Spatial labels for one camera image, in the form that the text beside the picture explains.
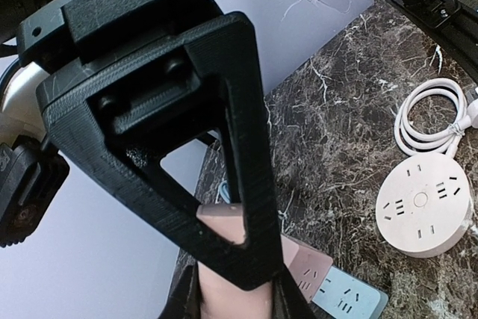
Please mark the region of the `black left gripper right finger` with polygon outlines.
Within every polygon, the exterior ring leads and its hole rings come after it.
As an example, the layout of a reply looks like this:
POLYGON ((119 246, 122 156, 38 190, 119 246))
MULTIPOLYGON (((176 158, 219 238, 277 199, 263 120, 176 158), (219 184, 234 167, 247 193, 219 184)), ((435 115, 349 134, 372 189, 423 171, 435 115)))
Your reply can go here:
POLYGON ((286 266, 273 279, 272 318, 315 319, 313 311, 286 266))

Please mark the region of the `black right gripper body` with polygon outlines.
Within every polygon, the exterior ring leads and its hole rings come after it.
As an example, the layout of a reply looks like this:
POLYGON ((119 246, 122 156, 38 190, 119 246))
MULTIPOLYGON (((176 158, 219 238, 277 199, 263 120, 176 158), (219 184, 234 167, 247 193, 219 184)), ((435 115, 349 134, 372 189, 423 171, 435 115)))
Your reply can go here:
POLYGON ((178 34, 219 13, 210 0, 1 0, 1 56, 55 72, 152 29, 178 34))

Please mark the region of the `light blue power strip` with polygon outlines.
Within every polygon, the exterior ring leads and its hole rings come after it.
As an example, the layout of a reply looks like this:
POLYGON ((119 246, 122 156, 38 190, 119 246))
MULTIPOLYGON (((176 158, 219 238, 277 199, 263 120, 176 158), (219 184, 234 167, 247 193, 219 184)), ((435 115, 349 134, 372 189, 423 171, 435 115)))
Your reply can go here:
POLYGON ((379 318, 388 295, 331 266, 312 302, 333 318, 379 318))

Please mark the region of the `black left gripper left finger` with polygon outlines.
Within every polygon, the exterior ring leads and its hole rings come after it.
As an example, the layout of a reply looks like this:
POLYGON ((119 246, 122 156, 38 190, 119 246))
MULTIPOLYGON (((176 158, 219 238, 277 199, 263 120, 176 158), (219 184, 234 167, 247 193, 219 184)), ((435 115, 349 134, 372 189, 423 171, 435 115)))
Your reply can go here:
POLYGON ((183 270, 158 319, 201 319, 201 304, 199 268, 195 262, 183 270))

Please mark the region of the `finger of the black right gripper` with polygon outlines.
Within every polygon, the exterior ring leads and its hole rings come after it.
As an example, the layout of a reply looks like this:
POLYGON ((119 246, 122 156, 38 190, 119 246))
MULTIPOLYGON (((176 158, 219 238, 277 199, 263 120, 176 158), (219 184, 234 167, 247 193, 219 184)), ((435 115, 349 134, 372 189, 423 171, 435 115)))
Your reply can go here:
POLYGON ((37 88, 53 144, 94 182, 198 261, 217 245, 199 201, 160 162, 217 130, 232 198, 256 226, 278 227, 255 31, 240 12, 90 64, 72 61, 37 88))

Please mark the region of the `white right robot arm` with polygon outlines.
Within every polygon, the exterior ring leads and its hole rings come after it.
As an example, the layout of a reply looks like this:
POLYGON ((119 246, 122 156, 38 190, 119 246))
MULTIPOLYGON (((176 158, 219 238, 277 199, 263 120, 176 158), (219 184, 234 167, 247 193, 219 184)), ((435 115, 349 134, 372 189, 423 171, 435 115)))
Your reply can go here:
POLYGON ((282 272, 255 29, 214 0, 1 0, 1 245, 23 242, 75 164, 250 291, 282 272), (220 136, 246 237, 221 238, 161 166, 220 136))

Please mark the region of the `pink cube socket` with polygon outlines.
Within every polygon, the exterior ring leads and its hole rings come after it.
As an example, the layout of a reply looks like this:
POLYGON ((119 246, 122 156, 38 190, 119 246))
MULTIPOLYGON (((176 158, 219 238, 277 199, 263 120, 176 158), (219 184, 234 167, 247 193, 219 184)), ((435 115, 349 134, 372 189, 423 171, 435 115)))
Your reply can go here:
POLYGON ((273 279, 286 266, 309 304, 332 266, 330 256, 279 234, 268 220, 247 237, 238 204, 201 205, 196 216, 219 245, 198 263, 202 318, 272 318, 273 279))

